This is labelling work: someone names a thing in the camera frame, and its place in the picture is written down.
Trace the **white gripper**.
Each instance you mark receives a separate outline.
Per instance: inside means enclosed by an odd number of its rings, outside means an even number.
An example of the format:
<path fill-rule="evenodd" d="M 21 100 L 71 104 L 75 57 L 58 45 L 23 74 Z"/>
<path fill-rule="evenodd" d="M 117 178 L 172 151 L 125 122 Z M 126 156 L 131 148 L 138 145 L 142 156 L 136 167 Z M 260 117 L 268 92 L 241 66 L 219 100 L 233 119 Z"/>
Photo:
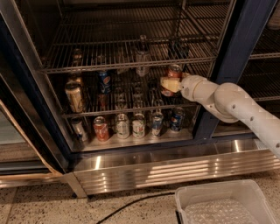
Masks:
<path fill-rule="evenodd" d="M 218 85 L 199 75 L 182 73 L 184 78 L 180 83 L 180 78 L 161 77 L 160 84 L 163 88 L 177 93 L 180 90 L 184 98 L 191 102 L 210 102 Z"/>

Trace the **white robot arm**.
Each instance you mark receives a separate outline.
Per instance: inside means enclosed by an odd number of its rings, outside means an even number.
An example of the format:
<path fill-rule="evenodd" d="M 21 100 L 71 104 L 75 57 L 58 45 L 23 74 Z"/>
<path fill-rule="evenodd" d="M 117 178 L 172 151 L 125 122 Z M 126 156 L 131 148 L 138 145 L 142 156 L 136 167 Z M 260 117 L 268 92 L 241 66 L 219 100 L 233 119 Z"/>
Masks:
<path fill-rule="evenodd" d="M 183 78 L 161 77 L 160 85 L 202 105 L 224 123 L 243 122 L 280 158 L 280 119 L 259 106 L 251 96 L 234 83 L 216 84 L 208 79 L 187 74 Z"/>

